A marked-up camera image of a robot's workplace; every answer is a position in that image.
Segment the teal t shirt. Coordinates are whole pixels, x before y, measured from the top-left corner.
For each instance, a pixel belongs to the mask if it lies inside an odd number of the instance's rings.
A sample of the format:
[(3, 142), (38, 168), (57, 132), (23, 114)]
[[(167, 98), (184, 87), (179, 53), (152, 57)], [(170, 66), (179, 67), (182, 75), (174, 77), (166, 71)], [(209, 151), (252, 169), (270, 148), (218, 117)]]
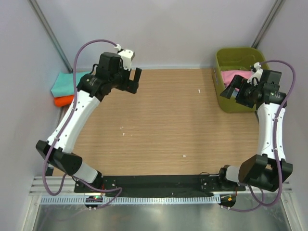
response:
[(51, 88), (51, 93), (54, 98), (74, 95), (75, 87), (73, 77), (73, 73), (59, 73), (53, 87)]

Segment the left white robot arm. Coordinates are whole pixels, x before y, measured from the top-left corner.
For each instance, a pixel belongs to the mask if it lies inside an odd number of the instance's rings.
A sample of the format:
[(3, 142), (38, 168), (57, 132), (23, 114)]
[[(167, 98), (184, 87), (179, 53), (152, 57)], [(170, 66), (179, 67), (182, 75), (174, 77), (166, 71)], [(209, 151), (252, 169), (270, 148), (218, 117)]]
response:
[(85, 74), (77, 84), (77, 94), (56, 130), (46, 141), (39, 140), (36, 144), (37, 151), (49, 164), (84, 181), (93, 193), (102, 188), (102, 174), (74, 154), (73, 149), (89, 116), (112, 89), (137, 92), (142, 70), (136, 68), (134, 78), (129, 78), (134, 56), (134, 51), (128, 49), (101, 54), (95, 74)]

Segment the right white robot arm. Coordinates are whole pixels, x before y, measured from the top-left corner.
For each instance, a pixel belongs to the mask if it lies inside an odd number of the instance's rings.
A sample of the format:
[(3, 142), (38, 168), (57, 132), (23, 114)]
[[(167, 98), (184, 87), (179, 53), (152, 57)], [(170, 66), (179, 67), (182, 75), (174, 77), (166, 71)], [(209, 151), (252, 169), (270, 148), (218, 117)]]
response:
[(286, 162), (282, 144), (287, 95), (280, 91), (281, 75), (272, 70), (258, 71), (250, 79), (235, 75), (220, 94), (229, 99), (237, 91), (236, 102), (255, 107), (259, 123), (256, 155), (240, 167), (225, 165), (221, 168), (217, 178), (221, 190), (229, 190), (236, 182), (274, 192), (293, 172), (293, 165)]

